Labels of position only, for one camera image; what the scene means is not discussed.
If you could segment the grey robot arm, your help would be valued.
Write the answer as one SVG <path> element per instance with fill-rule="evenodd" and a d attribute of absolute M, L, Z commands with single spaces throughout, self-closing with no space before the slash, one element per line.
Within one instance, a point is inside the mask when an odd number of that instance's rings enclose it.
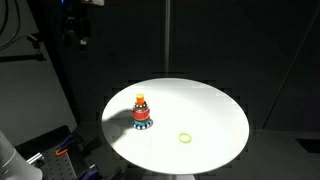
<path fill-rule="evenodd" d="M 42 180 L 40 169 L 30 165 L 0 131 L 0 180 Z"/>

